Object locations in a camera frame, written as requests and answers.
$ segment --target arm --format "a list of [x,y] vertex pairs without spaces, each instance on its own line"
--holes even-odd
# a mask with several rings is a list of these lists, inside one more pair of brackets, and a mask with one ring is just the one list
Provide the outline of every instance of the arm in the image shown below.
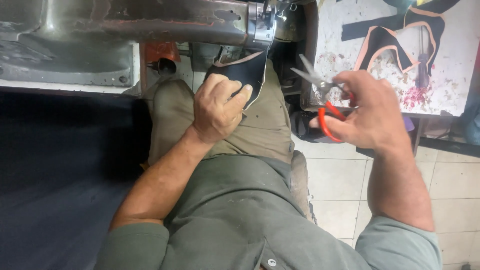
[[241,112],[252,94],[246,85],[212,74],[200,86],[194,99],[195,120],[178,143],[137,180],[118,208],[110,230],[123,225],[151,222],[163,224],[182,194],[193,170],[211,147],[237,127]]
[[[326,124],[342,141],[372,148],[376,154],[368,185],[372,215],[434,231],[430,197],[392,87],[366,71],[342,72],[334,80],[354,93],[358,108],[345,122],[326,116]],[[318,120],[313,119],[310,126],[318,127]]]

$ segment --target khaki pants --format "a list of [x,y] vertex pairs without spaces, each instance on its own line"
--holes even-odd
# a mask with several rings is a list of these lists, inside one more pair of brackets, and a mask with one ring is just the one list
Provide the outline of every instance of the khaki pants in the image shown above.
[[[252,154],[291,163],[294,143],[290,119],[272,62],[267,60],[265,83],[258,99],[244,112],[247,118],[205,158],[222,154]],[[155,84],[153,129],[148,163],[154,164],[180,139],[193,122],[193,92],[182,80]]]

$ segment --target olive green shirt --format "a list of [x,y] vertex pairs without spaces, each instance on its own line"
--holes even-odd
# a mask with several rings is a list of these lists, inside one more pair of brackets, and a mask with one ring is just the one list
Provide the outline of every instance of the olive green shirt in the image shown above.
[[249,155],[203,160],[165,226],[105,238],[96,270],[440,270],[435,233],[373,218],[355,250],[308,221],[289,192],[290,166]]

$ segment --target scissors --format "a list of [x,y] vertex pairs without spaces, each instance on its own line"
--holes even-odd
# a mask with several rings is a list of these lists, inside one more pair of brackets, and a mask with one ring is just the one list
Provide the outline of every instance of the scissors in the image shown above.
[[[291,68],[291,70],[296,74],[300,75],[308,82],[314,84],[317,87],[317,90],[322,94],[321,99],[322,102],[325,104],[325,107],[329,109],[333,113],[333,115],[336,116],[340,121],[345,121],[347,119],[345,115],[343,115],[337,108],[335,108],[335,106],[333,106],[333,104],[329,100],[326,99],[326,95],[330,92],[330,90],[332,90],[333,87],[338,87],[340,90],[342,90],[342,99],[350,100],[350,107],[356,107],[356,102],[353,94],[345,91],[341,86],[336,83],[329,83],[321,79],[318,73],[313,70],[312,64],[310,64],[310,62],[305,58],[305,56],[303,56],[303,54],[300,55],[300,59],[303,62],[303,66],[308,71],[308,73],[305,73],[296,68]],[[318,122],[323,133],[326,136],[328,136],[334,142],[341,142],[340,139],[332,135],[325,123],[325,108],[318,108]]]

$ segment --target paint-stained table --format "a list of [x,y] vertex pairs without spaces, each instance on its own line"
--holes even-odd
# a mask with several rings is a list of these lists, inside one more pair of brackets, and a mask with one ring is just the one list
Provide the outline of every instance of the paint-stained table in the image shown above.
[[[315,70],[324,79],[343,70],[353,70],[365,38],[341,41],[342,25],[397,14],[396,8],[382,0],[317,0],[318,27],[316,50],[311,53]],[[370,70],[373,77],[387,79],[394,87],[402,112],[427,115],[459,116],[465,108],[472,72],[480,40],[480,1],[460,0],[444,13],[445,30],[440,48],[432,66],[431,84],[417,88],[417,67],[402,73],[391,50],[378,56]],[[427,31],[424,42],[427,44]],[[420,52],[420,29],[412,27],[397,31],[397,39],[415,59]],[[322,106],[314,86],[303,104],[313,110]],[[340,99],[340,91],[331,91],[328,99],[338,107],[347,107]]]

